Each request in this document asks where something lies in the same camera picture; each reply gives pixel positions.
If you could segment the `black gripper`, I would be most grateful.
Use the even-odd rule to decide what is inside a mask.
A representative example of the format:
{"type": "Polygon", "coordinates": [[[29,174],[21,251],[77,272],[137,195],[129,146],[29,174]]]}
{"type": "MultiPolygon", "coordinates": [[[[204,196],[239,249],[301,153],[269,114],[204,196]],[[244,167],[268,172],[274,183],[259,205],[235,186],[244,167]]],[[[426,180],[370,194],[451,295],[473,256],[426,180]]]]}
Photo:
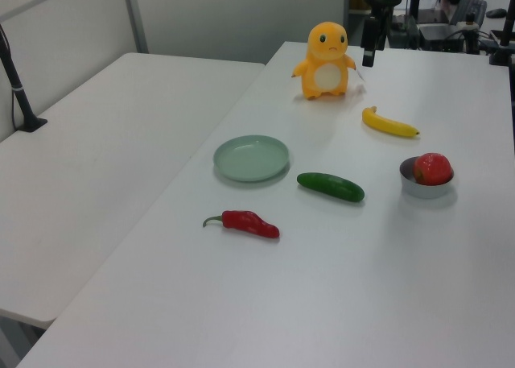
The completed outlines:
{"type": "Polygon", "coordinates": [[[362,65],[372,67],[375,52],[385,47],[387,34],[387,21],[384,18],[369,16],[364,21],[360,47],[364,49],[362,65]]]}

